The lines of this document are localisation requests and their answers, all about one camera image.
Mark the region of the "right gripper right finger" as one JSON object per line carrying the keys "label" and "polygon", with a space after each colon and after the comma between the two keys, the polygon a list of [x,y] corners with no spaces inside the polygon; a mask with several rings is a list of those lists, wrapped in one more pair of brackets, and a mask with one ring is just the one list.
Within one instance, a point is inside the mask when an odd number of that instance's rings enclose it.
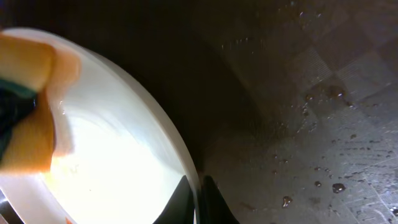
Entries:
{"label": "right gripper right finger", "polygon": [[200,223],[239,224],[211,176],[203,178],[199,198]]}

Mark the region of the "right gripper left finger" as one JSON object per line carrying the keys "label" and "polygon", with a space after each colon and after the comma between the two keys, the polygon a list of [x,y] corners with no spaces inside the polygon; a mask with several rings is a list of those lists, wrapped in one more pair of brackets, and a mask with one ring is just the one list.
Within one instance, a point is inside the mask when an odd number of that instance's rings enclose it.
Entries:
{"label": "right gripper left finger", "polygon": [[194,209],[193,192],[183,176],[154,224],[193,224]]}

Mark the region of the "cream white plate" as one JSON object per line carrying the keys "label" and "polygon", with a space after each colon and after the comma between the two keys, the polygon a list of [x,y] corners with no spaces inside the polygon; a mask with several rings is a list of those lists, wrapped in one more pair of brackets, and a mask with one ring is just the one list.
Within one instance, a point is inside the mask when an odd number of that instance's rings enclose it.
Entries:
{"label": "cream white plate", "polygon": [[1,191],[23,222],[153,223],[181,180],[197,196],[198,175],[177,128],[128,72],[48,32],[5,34],[69,50],[81,62],[60,104],[71,151],[56,152],[49,172],[1,176]]}

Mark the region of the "yellow green sponge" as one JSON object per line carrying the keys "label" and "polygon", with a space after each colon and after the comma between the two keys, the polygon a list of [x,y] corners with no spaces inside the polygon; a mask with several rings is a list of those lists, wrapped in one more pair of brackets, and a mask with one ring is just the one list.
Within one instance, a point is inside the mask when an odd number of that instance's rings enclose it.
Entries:
{"label": "yellow green sponge", "polygon": [[72,151],[63,109],[79,79],[76,52],[54,40],[1,34],[1,174],[47,172]]}

